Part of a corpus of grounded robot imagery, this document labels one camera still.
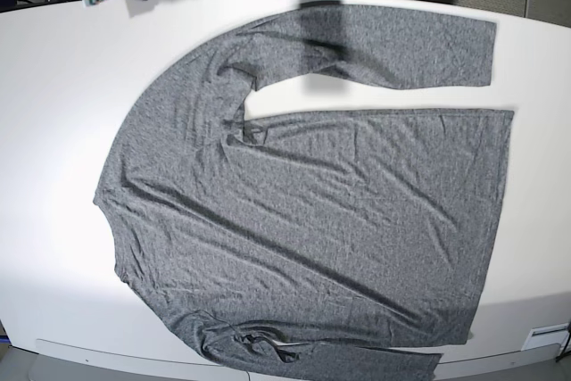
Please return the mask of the grey long-sleeve T-shirt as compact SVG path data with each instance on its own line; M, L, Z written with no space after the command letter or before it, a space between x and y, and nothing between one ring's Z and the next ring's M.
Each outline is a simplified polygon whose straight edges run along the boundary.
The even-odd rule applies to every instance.
M115 271L165 327L232 369L430 380L464 344L507 181L513 112L296 112L254 90L306 74L372 87L485 87L496 26L321 4L233 29L138 98L95 204Z

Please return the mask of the white label plate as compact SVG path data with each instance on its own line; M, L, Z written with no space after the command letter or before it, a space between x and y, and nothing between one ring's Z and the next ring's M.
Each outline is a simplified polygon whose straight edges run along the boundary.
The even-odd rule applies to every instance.
M530 331L521 350L532 350L553 344L562 347L568 337L569 332L567 330L567 324L554 325L550 327L537 327Z

